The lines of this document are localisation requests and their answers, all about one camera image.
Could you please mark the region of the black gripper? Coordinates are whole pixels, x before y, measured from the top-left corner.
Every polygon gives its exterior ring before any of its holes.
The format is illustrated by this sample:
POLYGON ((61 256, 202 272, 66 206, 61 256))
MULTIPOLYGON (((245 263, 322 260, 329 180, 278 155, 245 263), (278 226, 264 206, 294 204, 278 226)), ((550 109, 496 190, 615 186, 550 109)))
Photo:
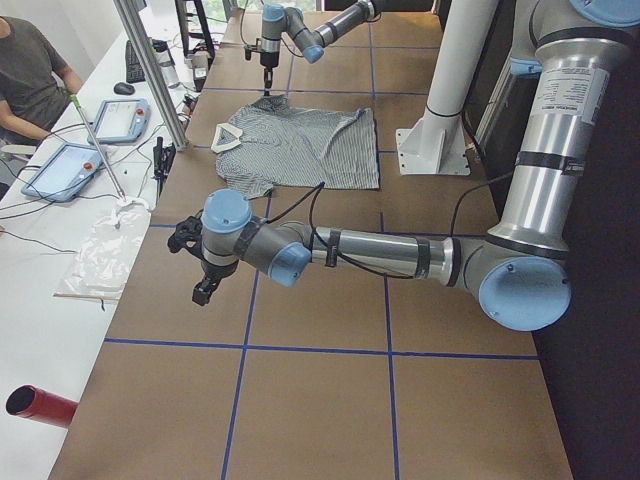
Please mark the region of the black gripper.
POLYGON ((221 281, 236 271, 239 259, 233 254, 217 255, 202 249, 200 260, 204 276, 194 286, 192 301, 199 306, 205 306, 210 302, 221 281))
POLYGON ((272 69, 278 66, 278 52, 261 51, 260 64, 264 67, 264 95, 268 97, 271 95, 271 89, 273 85, 272 69))

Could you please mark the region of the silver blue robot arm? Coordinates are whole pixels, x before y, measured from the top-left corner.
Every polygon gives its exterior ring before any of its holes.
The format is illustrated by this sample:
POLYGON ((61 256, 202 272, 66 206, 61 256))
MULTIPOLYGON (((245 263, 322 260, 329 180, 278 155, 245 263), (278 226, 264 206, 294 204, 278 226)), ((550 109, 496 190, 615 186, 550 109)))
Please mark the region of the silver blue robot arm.
POLYGON ((354 1, 305 14, 267 3, 245 55, 263 70, 263 95, 424 94, 433 78, 448 1, 354 1))
POLYGON ((317 228, 253 214, 238 191, 206 200, 195 255, 204 271, 193 290, 208 303, 246 262, 292 286, 315 260, 346 262, 400 279, 435 279, 471 293, 485 314, 518 331, 557 321, 571 300, 562 233, 610 73, 639 31, 635 1, 520 1, 512 70, 539 81, 503 215, 483 240, 427 240, 317 228))

